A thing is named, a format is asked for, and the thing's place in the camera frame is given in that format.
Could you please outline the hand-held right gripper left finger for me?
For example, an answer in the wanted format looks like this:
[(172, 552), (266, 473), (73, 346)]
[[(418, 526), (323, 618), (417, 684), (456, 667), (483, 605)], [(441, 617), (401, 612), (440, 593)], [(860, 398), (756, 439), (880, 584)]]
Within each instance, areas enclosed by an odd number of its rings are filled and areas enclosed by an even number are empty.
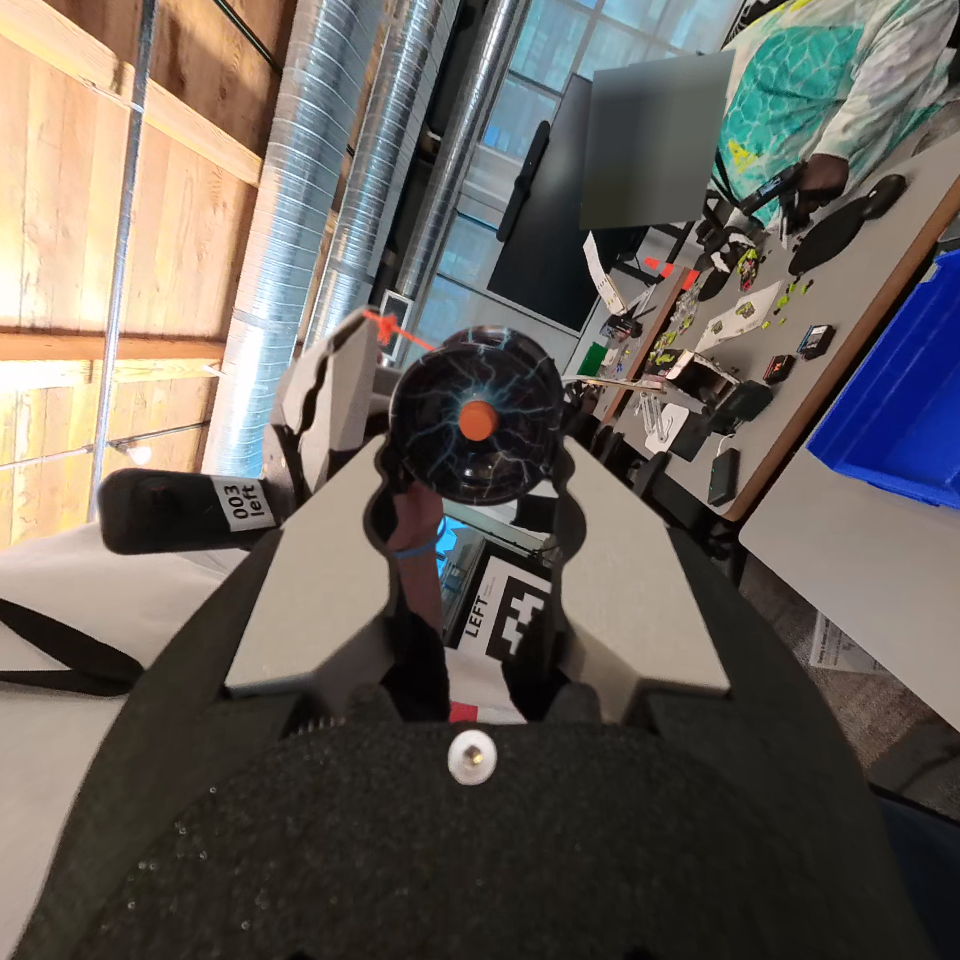
[(386, 442), (372, 438), (284, 522), (225, 676), (230, 693), (304, 693), (344, 716), (354, 690), (394, 664), (385, 619), (397, 591), (371, 521)]

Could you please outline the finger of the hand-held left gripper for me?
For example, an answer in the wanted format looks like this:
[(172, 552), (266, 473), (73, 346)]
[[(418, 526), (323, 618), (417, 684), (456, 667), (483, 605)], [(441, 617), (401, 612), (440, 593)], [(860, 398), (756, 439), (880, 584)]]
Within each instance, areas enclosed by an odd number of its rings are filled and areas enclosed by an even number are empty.
[(271, 425), (295, 445), (316, 420), (319, 396), (333, 382), (335, 337), (306, 346), (282, 374), (271, 408)]
[(298, 442), (304, 482), (326, 482), (336, 456), (363, 446), (381, 371), (379, 320), (372, 308), (361, 307), (327, 336), (335, 337), (333, 382), (321, 391), (313, 426)]

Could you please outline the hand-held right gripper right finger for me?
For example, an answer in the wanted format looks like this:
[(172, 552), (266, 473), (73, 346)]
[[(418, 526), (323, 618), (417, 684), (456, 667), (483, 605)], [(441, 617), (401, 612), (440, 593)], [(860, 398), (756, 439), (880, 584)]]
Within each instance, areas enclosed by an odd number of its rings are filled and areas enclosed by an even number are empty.
[(556, 664), (592, 689), (606, 723), (653, 692), (724, 698), (730, 680), (671, 531), (574, 438), (558, 450)]

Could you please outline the black lightning-print yo-yo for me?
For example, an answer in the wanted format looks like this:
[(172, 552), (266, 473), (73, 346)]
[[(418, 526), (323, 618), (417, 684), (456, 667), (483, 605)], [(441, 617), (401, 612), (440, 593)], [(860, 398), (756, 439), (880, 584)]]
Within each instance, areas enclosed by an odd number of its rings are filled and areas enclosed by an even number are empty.
[(466, 328), (402, 373), (385, 456), (398, 477), (445, 500), (498, 506), (550, 477), (564, 402), (553, 359), (530, 336)]

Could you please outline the person's left forearm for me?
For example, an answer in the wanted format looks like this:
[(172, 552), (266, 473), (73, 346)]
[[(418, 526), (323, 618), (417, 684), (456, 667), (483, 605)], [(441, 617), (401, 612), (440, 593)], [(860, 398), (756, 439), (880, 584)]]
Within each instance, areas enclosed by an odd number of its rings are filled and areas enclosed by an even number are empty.
[(395, 551), (438, 542), (445, 519), (443, 500), (438, 494), (414, 481), (406, 491), (394, 494), (392, 503), (397, 517), (387, 541), (387, 550), (395, 562), (400, 587), (408, 609), (420, 617), (438, 635), (443, 629), (443, 598), (437, 557), (397, 561)]

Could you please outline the newspaper sheet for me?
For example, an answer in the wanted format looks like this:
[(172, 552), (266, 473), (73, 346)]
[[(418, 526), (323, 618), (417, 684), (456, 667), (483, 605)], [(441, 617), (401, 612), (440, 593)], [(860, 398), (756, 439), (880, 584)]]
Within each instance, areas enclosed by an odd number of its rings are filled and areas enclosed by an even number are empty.
[(815, 618), (808, 664), (815, 669), (837, 673), (883, 677), (890, 675), (875, 657), (819, 610)]

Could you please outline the black box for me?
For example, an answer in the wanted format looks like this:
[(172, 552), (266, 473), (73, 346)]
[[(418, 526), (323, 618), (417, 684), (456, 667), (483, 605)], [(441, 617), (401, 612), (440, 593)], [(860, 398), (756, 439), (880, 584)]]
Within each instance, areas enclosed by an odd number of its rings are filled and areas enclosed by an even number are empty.
[(774, 390), (764, 382), (740, 382), (711, 413), (709, 431), (721, 436), (734, 435), (740, 426), (762, 414), (774, 396)]

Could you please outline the open cardboard box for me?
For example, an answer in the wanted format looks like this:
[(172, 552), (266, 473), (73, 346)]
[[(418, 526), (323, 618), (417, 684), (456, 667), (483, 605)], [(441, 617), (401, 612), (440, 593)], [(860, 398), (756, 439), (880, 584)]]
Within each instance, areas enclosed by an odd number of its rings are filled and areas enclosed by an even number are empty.
[(707, 407), (715, 408), (738, 390), (741, 380), (727, 373), (707, 357), (681, 351), (665, 374), (666, 382)]

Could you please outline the thin metal ceiling pipe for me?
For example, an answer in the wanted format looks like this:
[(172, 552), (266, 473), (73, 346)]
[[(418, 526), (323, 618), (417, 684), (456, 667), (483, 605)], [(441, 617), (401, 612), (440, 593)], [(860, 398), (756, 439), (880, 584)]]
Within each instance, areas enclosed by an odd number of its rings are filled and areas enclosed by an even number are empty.
[(87, 523), (94, 522), (97, 519), (97, 492), (103, 476), (106, 449), (110, 438), (114, 373), (121, 335), (127, 258), (134, 215), (143, 118), (149, 87), (157, 16), (157, 1), (143, 1), (141, 3), (110, 295), (100, 367), (97, 414), (91, 453), (91, 475), (86, 511)]

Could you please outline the black video bar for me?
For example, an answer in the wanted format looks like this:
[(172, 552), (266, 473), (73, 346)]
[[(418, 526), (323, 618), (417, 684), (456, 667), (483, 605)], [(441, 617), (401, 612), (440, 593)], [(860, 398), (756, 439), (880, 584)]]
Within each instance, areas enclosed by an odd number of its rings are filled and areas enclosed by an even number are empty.
[(538, 124), (520, 171), (513, 181), (510, 198), (496, 232), (496, 239), (502, 244), (505, 244), (512, 235), (522, 208), (530, 196), (534, 178), (549, 144), (550, 132), (549, 121), (541, 121)]

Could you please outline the white instruction sheet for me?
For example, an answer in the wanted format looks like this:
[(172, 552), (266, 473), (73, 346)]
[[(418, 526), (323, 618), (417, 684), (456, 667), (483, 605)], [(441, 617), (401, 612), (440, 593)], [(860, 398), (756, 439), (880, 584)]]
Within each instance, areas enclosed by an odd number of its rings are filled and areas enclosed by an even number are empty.
[(779, 281), (742, 296), (735, 306), (707, 323), (695, 352), (706, 355), (723, 342), (763, 327), (783, 288), (784, 282)]

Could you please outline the wood-edged grey table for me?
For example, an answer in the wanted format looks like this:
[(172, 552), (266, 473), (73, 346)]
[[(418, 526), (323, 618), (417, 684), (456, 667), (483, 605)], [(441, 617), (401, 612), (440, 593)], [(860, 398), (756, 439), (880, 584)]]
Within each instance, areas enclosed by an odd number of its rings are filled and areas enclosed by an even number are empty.
[[(655, 475), (643, 496), (666, 521), (687, 529), (745, 521), (788, 458), (808, 437), (814, 417), (921, 266), (925, 256), (958, 212), (959, 135), (911, 155), (912, 147), (886, 162), (854, 191), (864, 195), (886, 174), (902, 174), (909, 186), (891, 210), (867, 222), (850, 245), (829, 262), (795, 282), (786, 306), (774, 306), (762, 327), (719, 343), (706, 354), (721, 370), (740, 380), (762, 381), (775, 355), (797, 354), (811, 326), (836, 332), (828, 351), (806, 362), (798, 359), (789, 376), (773, 387), (774, 399), (753, 421), (721, 443), (710, 435), (692, 461), (675, 454)], [(758, 290), (793, 282), (792, 253), (769, 247), (759, 269)], [(740, 451), (738, 492), (719, 508), (707, 503), (712, 462), (719, 452)]]

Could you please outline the black paddle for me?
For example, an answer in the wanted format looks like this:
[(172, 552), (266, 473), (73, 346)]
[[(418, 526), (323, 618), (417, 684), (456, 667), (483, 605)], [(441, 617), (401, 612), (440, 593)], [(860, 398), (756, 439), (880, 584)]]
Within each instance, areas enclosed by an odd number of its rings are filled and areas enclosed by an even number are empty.
[(863, 226), (885, 216), (904, 195), (909, 179), (903, 174), (883, 176), (870, 191), (837, 208), (805, 235), (787, 268), (798, 278), (843, 253)]

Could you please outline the silver ventilation duct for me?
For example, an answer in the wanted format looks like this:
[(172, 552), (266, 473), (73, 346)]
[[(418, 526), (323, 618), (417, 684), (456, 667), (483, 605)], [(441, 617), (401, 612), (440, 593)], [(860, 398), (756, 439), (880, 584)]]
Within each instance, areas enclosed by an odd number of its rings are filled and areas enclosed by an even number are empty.
[(296, 3), (201, 471), (258, 477), (341, 164), (395, 2)]
[(461, 3), (393, 2), (304, 345), (330, 335), (374, 290)]
[(410, 302), (401, 331), (405, 346), (413, 343), (426, 288), (450, 231), (457, 198), (530, 4), (529, 1), (491, 1), (486, 5), (394, 287), (396, 294)]

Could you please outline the glass window wall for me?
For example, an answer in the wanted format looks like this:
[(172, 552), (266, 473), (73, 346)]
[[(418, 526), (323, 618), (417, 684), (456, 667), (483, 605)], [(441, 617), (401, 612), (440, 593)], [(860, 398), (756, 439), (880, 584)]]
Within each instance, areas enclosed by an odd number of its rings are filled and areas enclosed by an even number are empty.
[(573, 344), (596, 300), (572, 326), (491, 293), (496, 238), (514, 180), (537, 126), (552, 121), (572, 76), (597, 69), (717, 51), (741, 2), (531, 2), (489, 118), (457, 197), (455, 214), (419, 314), (416, 334), (438, 344), (455, 330), (494, 325), (544, 334), (544, 345)]

